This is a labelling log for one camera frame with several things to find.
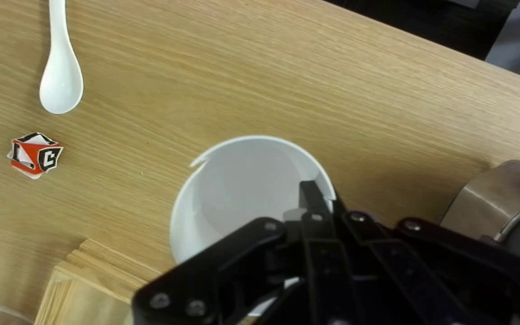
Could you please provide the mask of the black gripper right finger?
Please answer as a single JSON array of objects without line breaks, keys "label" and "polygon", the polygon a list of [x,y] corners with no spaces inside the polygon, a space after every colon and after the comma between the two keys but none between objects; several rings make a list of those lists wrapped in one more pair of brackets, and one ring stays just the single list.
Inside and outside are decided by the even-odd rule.
[{"label": "black gripper right finger", "polygon": [[520,325],[520,256],[421,218],[387,229],[300,184],[316,325]]}]

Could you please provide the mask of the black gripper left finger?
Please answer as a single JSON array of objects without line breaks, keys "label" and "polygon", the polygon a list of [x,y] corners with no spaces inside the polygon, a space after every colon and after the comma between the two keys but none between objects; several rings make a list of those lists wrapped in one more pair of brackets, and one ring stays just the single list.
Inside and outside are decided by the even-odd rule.
[{"label": "black gripper left finger", "polygon": [[300,325],[298,222],[255,218],[141,287],[134,325],[237,325],[271,299],[255,325]]}]

